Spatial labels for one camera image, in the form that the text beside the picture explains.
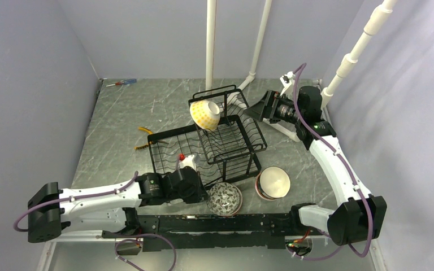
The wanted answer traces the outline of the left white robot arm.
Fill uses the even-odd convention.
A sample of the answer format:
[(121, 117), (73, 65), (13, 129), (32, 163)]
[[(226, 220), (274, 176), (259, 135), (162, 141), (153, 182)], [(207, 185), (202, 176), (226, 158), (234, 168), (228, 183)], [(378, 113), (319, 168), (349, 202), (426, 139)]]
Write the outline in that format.
[(60, 189), (51, 182), (35, 193), (12, 226), (26, 233), (29, 243), (74, 231), (101, 230), (132, 237), (142, 232), (138, 208), (173, 200), (195, 204), (208, 197), (200, 173), (192, 167), (165, 174), (135, 173), (129, 181), (89, 189)]

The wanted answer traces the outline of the yellow patterned bowl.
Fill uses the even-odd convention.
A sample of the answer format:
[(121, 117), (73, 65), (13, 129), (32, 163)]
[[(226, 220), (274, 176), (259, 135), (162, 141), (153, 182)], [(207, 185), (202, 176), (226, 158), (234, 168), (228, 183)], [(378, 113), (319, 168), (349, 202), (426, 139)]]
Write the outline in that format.
[(214, 131), (219, 125), (220, 108), (210, 100), (199, 100), (190, 104), (190, 115), (198, 127)]

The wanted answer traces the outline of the black floral bowl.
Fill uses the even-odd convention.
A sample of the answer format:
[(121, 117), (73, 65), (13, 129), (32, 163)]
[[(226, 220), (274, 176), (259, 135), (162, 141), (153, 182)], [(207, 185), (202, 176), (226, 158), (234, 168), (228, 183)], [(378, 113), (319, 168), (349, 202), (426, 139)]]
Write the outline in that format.
[(235, 215), (243, 203), (241, 190), (231, 183), (217, 183), (209, 190), (208, 195), (207, 207), (218, 216), (230, 217)]

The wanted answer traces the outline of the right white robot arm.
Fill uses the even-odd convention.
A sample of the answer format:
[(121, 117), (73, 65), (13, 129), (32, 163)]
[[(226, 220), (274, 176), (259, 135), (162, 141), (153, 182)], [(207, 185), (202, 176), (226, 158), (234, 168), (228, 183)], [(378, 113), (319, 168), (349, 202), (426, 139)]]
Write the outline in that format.
[(371, 243), (381, 231), (387, 203), (374, 196), (350, 166), (334, 128), (322, 118), (322, 97), (314, 86), (303, 86), (289, 98), (269, 90), (256, 104), (244, 110), (256, 121), (285, 121), (317, 160), (335, 194), (338, 207), (326, 209), (316, 204), (298, 204), (291, 209), (289, 228), (303, 234), (310, 227), (329, 235), (338, 246)]

